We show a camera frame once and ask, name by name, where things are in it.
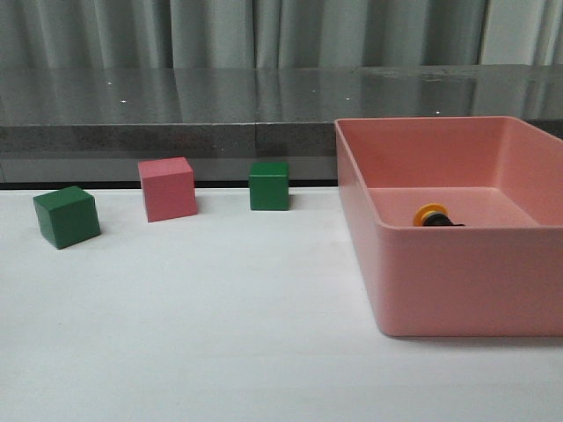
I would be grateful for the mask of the yellow and black push button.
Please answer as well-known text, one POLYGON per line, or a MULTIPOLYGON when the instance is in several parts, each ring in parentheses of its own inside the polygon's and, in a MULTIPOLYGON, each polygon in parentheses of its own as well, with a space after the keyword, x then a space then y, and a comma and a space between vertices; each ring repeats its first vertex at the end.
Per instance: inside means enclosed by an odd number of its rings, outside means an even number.
POLYGON ((413 217, 414 227, 463 227, 462 223, 454 223, 448 209, 439 203, 428 203, 420 207, 413 217))

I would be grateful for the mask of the green cube near bin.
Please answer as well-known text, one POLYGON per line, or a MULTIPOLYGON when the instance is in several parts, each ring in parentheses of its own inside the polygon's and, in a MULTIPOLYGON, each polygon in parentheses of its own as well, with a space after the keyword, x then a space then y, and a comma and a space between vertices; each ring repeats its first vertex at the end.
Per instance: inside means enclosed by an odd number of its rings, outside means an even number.
POLYGON ((251 210, 289 210, 289 165, 284 162, 257 162, 249 174, 251 210))

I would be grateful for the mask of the pink cube middle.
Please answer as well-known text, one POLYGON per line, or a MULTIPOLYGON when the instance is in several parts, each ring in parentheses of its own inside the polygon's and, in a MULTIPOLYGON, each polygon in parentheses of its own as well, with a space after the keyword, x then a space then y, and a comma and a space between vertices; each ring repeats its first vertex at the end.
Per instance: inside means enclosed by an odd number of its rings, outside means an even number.
POLYGON ((186 158, 142 161, 137 169, 148 222, 198 213, 194 171, 186 158))

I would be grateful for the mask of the grey granite counter ledge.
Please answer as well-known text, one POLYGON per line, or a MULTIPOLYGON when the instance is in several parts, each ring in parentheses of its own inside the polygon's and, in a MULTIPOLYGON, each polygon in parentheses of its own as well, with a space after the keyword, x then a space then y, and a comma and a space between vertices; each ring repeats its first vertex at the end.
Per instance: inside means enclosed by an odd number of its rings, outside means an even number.
POLYGON ((1 186, 133 187, 184 156, 199 186, 286 161, 336 181, 339 118, 513 116, 562 133, 559 65, 334 69, 16 69, 1 74, 1 186))

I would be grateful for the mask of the green cube left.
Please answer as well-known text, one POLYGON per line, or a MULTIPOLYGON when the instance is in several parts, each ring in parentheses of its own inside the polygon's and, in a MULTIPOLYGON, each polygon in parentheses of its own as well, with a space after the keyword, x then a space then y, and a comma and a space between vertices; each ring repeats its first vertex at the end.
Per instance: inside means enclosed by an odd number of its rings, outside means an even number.
POLYGON ((40 233, 58 250, 101 233, 95 198, 78 186, 35 196, 33 206, 40 233))

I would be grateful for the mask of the pink plastic bin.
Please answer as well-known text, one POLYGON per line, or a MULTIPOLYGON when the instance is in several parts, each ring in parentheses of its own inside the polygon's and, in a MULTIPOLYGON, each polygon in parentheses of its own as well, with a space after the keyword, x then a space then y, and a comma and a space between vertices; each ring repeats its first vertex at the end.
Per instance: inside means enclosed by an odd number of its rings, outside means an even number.
POLYGON ((559 336, 562 142, 511 117, 339 119, 341 203, 379 330, 559 336), (414 227, 439 203, 463 227, 414 227))

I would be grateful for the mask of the grey-green curtain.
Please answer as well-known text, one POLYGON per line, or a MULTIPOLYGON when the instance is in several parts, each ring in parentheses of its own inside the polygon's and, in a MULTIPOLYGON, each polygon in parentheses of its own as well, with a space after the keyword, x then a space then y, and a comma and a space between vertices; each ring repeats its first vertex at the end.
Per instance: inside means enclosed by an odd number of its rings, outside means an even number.
POLYGON ((5 69, 554 65, 559 1, 4 1, 5 69))

